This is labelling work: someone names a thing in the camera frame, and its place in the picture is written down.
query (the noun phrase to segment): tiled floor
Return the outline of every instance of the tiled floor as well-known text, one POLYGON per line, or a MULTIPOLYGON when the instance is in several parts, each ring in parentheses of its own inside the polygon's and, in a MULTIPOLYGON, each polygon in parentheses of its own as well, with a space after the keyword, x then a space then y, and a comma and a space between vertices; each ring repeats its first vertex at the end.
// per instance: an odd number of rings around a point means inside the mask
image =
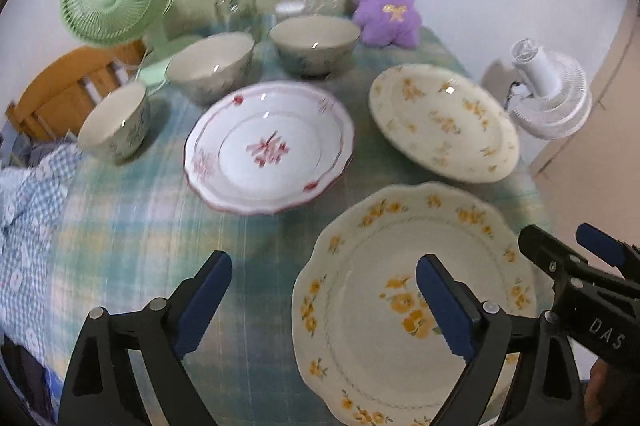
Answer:
MULTIPOLYGON (((586 253, 574 233, 580 223, 589 222, 640 246, 640 18, 620 68, 589 120, 536 176, 536 183, 555 219, 556 235, 565 243, 586 253)), ((608 268, 595 257, 591 260, 608 268)))

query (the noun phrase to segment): cream plate with yellow flowers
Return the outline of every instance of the cream plate with yellow flowers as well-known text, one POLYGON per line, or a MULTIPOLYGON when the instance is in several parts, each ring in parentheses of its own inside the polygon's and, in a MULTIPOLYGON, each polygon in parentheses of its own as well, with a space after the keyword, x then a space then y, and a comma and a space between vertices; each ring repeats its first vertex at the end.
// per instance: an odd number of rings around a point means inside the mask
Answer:
POLYGON ((495 208, 440 183, 373 194, 320 234, 293 289, 298 369, 347 425, 426 426, 464 369, 415 282, 427 253, 478 299, 537 315, 529 262, 495 208))
POLYGON ((369 107, 382 133, 421 166, 463 182, 496 182, 518 162, 518 133, 500 104, 463 76, 431 65, 380 74, 369 107))

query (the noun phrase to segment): glass jar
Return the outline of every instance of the glass jar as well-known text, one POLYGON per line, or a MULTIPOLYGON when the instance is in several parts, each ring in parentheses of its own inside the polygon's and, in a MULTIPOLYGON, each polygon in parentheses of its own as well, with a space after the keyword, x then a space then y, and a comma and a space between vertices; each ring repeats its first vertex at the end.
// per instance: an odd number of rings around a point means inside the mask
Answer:
POLYGON ((262 20, 255 0, 216 0, 216 15, 227 32, 249 32, 258 43, 262 20))

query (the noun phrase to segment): checkered cloth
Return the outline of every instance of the checkered cloth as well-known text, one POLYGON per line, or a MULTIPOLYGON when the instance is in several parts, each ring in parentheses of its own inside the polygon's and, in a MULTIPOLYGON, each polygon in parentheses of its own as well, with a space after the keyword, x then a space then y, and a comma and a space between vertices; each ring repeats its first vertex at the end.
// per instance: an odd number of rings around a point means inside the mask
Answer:
MULTIPOLYGON (((367 107, 370 84, 388 67, 423 62, 465 73, 428 30, 418 51, 359 46, 356 67, 317 85, 340 99, 353 118, 353 160, 316 200, 273 216, 237 216, 208 208, 184 179, 185 139, 202 114, 166 86, 151 97, 152 130, 139 155, 113 167, 86 157, 71 189, 50 273, 49 366, 66 371, 92 307, 110 313, 141 309, 168 296, 215 249, 234 264, 231 285, 199 349, 184 366, 220 425, 339 424, 302 382, 291 338, 291 294, 322 229, 352 204, 392 183, 440 180, 395 150, 367 107)), ((282 79, 273 46, 255 50, 250 78, 282 79)), ((526 168, 505 180, 465 189, 495 204, 514 231, 546 226, 526 168)), ((140 356, 134 369, 140 369, 140 356)), ((148 379, 141 393, 152 420, 162 422, 148 379)))
POLYGON ((0 172, 0 329, 42 364, 49 244, 80 156, 64 145, 37 168, 0 172))

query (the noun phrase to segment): blue gripper pad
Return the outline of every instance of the blue gripper pad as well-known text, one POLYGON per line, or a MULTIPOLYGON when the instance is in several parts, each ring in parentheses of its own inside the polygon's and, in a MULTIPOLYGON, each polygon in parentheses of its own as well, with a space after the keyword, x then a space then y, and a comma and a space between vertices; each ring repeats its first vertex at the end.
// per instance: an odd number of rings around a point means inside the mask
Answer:
POLYGON ((178 359, 198 348, 231 282, 231 257, 223 253, 178 320, 174 352, 178 359))
POLYGON ((415 279, 450 350, 470 362, 476 353, 472 343, 472 321, 427 256, 418 260, 415 279))
POLYGON ((590 250, 598 258, 610 266, 625 265, 626 257, 623 246, 606 232, 594 228, 591 224, 580 224, 575 231, 575 241, 590 250))

